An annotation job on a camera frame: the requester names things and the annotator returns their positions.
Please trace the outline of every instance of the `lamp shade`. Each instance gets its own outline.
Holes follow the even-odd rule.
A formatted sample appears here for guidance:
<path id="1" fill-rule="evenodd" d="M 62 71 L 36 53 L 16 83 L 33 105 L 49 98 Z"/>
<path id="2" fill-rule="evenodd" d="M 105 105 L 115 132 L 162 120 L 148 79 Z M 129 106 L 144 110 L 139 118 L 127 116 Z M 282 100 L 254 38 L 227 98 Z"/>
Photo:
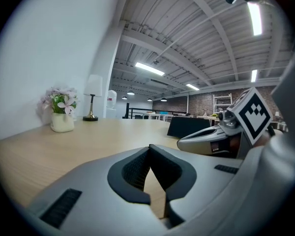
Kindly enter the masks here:
<path id="1" fill-rule="evenodd" d="M 94 94 L 95 97 L 102 97 L 103 78 L 96 74 L 91 74 L 88 78 L 88 83 L 85 87 L 84 94 Z"/>

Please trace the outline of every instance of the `brick wall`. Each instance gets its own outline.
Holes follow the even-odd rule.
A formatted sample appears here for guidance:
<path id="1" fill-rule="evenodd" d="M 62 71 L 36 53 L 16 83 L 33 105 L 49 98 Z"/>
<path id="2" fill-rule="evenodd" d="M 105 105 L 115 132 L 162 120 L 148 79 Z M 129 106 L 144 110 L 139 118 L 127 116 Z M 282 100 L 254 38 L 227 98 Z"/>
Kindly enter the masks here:
<path id="1" fill-rule="evenodd" d="M 153 109 L 164 111 L 187 111 L 187 96 L 169 98 L 167 101 L 153 101 Z"/>
<path id="2" fill-rule="evenodd" d="M 276 111 L 279 111 L 271 97 L 271 92 L 274 88 L 275 87 L 257 88 L 261 96 L 265 99 L 265 102 L 269 106 L 273 115 L 275 114 Z M 191 115 L 194 115 L 194 116 L 202 116 L 205 112 L 207 113 L 207 115 L 212 115 L 213 114 L 213 95 L 224 96 L 231 93 L 233 101 L 235 101 L 244 90 L 246 89 L 243 88 L 243 89 L 191 95 L 189 96 L 188 111 Z M 226 102 L 225 100 L 219 100 L 220 104 L 225 104 L 228 102 Z M 165 110 L 165 111 L 182 111 L 182 112 L 187 111 L 187 96 L 169 98 L 167 99 L 166 102 L 163 102 L 160 100 L 153 101 L 153 109 Z"/>
<path id="3" fill-rule="evenodd" d="M 257 90 L 264 98 L 265 102 L 269 106 L 272 114 L 274 115 L 276 111 L 279 111 L 277 106 L 275 105 L 274 101 L 271 97 L 271 92 L 275 87 L 259 87 Z M 224 96 L 228 95 L 229 93 L 232 94 L 233 101 L 235 101 L 240 94 L 246 90 L 243 89 L 235 89 L 235 90 L 227 90 L 227 91 L 220 91 L 220 92 L 210 92 L 210 93 L 203 93 L 203 94 L 195 94 L 189 96 L 189 113 L 194 116 L 202 116 L 205 112 L 207 115 L 213 114 L 213 95 L 215 96 Z M 225 100 L 220 100 L 218 103 L 225 104 L 228 103 Z"/>

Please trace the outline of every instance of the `white vase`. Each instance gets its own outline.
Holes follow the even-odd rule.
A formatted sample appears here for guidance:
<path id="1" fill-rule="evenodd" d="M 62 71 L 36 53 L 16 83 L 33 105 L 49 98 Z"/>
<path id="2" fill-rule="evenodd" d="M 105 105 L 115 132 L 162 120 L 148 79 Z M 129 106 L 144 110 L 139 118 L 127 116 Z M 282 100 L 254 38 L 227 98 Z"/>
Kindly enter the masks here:
<path id="1" fill-rule="evenodd" d="M 50 127 L 58 133 L 72 131 L 74 121 L 71 115 L 52 113 Z"/>

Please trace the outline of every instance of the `lamp base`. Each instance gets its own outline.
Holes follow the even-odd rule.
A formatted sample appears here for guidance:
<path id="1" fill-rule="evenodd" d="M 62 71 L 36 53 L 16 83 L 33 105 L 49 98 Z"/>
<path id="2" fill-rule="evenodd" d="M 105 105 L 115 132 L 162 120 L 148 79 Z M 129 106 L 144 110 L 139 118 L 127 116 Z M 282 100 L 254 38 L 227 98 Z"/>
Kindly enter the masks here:
<path id="1" fill-rule="evenodd" d="M 98 117 L 97 116 L 94 116 L 94 117 L 84 116 L 83 117 L 83 120 L 86 120 L 86 121 L 97 121 L 98 120 Z"/>

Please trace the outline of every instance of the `ceiling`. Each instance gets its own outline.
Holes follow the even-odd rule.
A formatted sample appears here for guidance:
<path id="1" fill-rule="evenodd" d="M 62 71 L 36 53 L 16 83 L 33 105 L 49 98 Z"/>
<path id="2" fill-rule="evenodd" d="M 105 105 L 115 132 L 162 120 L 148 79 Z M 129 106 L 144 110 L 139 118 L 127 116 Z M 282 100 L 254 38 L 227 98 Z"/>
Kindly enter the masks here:
<path id="1" fill-rule="evenodd" d="M 131 88 L 156 99 L 193 92 L 186 84 L 199 92 L 247 85 L 254 69 L 255 85 L 277 84 L 295 49 L 295 35 L 274 6 L 261 4 L 260 12 L 263 32 L 254 36 L 244 0 L 127 0 L 111 89 Z M 136 62 L 165 74 L 136 68 Z"/>

